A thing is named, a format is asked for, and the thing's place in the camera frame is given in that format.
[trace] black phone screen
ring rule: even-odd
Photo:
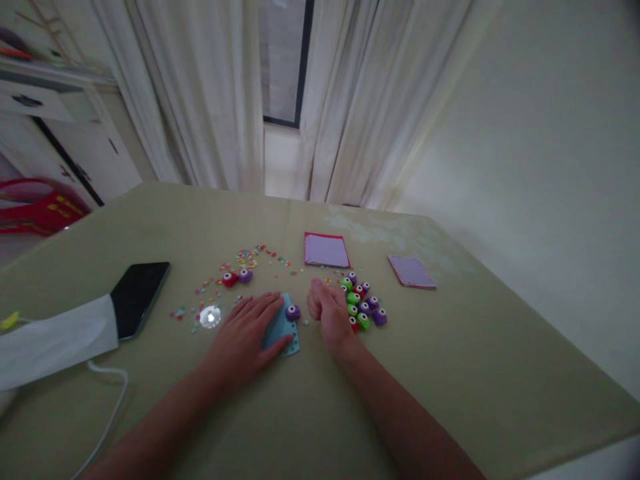
[[[130,266],[115,286],[111,300],[120,340],[138,333],[168,271],[169,262],[138,263]]]

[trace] cabinet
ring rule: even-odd
[[[75,168],[30,115],[42,119]],[[47,65],[0,59],[0,152],[23,176],[61,181],[91,208],[98,204],[83,181],[106,203],[157,179],[116,83]]]

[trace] notepad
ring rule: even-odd
[[[427,290],[435,290],[437,288],[435,282],[428,276],[424,266],[416,257],[389,255],[389,262],[402,286]]]
[[[305,232],[305,263],[341,268],[350,267],[344,238]]]

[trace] charging cable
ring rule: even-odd
[[[102,446],[103,442],[105,441],[105,438],[107,437],[107,434],[109,433],[109,430],[111,429],[111,425],[113,424],[113,420],[114,420],[116,414],[118,413],[118,409],[120,408],[120,404],[122,404],[122,399],[125,397],[125,393],[127,392],[127,387],[129,386],[129,374],[127,373],[126,370],[98,367],[92,360],[88,360],[87,361],[87,366],[91,370],[93,370],[94,372],[98,372],[98,373],[115,373],[117,375],[120,375],[120,376],[122,376],[125,384],[122,387],[122,393],[120,394],[120,398],[118,398],[118,403],[115,404],[115,408],[113,409],[113,413],[111,414],[111,418],[109,419],[109,423],[107,424],[107,427],[105,428],[105,431],[103,432],[102,437],[100,437],[100,440],[98,440],[98,444],[95,446],[95,448],[91,452],[91,454],[90,454],[89,458],[87,459],[87,461],[84,462],[82,467],[80,467],[80,470],[78,470],[78,472],[76,472],[76,474],[74,476],[72,476],[71,480],[75,480],[76,478],[78,478],[80,476],[80,474],[84,471],[84,469],[87,468],[88,464],[91,463],[91,460],[93,460],[93,458],[95,457],[95,454],[98,453],[98,450],[100,450],[100,447]]]

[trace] drawer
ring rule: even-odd
[[[81,88],[0,72],[0,110],[67,122],[98,118]]]

